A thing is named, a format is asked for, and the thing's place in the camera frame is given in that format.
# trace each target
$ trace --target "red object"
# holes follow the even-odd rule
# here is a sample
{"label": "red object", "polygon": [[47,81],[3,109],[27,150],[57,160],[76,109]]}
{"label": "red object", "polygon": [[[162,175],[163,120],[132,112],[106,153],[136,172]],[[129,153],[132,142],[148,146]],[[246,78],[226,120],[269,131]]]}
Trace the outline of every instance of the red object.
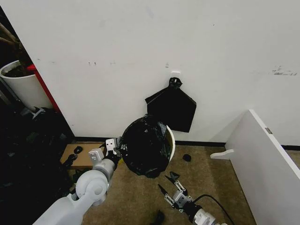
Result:
{"label": "red object", "polygon": [[38,81],[40,82],[42,88],[44,89],[46,95],[48,96],[50,102],[52,103],[53,108],[55,109],[55,111],[60,112],[60,109],[59,109],[58,105],[56,104],[53,96],[51,95],[51,93],[50,93],[49,89],[47,88],[45,82],[43,81],[41,75],[38,73],[38,70],[37,70],[36,66],[31,64],[30,66],[27,67],[27,70],[29,72],[33,72],[36,75]]}

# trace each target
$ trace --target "black debris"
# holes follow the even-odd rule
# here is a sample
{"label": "black debris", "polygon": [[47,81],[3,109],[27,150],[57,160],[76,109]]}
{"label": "black debris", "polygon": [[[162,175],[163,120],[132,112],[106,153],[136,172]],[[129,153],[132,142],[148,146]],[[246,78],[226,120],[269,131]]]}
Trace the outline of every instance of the black debris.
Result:
{"label": "black debris", "polygon": [[165,215],[162,211],[159,210],[157,212],[157,216],[154,223],[151,223],[150,225],[161,225],[164,220],[165,220]]}
{"label": "black debris", "polygon": [[170,171],[170,176],[171,176],[171,178],[172,178],[173,180],[177,180],[177,179],[180,177],[179,174],[177,174],[177,173],[175,173],[175,172],[173,172],[173,171]]}
{"label": "black debris", "polygon": [[81,146],[77,146],[75,149],[74,149],[74,153],[75,154],[79,154],[80,152],[83,151],[83,148]]}
{"label": "black debris", "polygon": [[192,160],[192,157],[189,154],[184,154],[182,158],[187,162],[190,162]]}

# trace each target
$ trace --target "white wall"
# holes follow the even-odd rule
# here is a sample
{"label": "white wall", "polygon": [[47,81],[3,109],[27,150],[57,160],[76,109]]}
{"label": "white wall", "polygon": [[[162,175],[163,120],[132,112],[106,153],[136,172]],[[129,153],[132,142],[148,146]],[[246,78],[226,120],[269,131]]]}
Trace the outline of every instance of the white wall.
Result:
{"label": "white wall", "polygon": [[197,109],[176,140],[226,142],[253,108],[300,145],[297,0],[0,2],[76,136],[121,135],[179,70]]}

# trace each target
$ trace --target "white bracket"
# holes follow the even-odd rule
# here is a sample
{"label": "white bracket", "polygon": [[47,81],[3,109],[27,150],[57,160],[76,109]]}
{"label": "white bracket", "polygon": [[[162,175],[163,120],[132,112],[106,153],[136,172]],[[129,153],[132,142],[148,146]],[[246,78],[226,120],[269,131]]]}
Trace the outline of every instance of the white bracket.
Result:
{"label": "white bracket", "polygon": [[228,149],[223,152],[217,152],[210,155],[210,158],[212,159],[226,159],[229,160],[230,156],[234,153],[233,149]]}

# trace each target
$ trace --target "black baseboard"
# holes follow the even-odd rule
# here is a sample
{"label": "black baseboard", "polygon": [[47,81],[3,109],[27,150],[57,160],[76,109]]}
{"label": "black baseboard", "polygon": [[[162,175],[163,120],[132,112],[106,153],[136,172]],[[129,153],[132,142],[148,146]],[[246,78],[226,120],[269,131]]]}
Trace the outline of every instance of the black baseboard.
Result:
{"label": "black baseboard", "polygon": [[74,137],[76,142],[105,142],[112,137]]}
{"label": "black baseboard", "polygon": [[177,145],[189,146],[206,146],[206,147],[224,147],[225,142],[188,142],[188,141],[175,141]]}
{"label": "black baseboard", "polygon": [[[76,142],[104,142],[112,137],[75,137]],[[206,147],[224,147],[225,142],[189,142],[189,141],[175,141],[177,145],[189,145],[189,146],[206,146]],[[300,151],[298,145],[282,145],[285,150]]]}
{"label": "black baseboard", "polygon": [[298,145],[282,145],[282,147],[283,147],[285,150],[300,151],[300,146],[298,146]]}

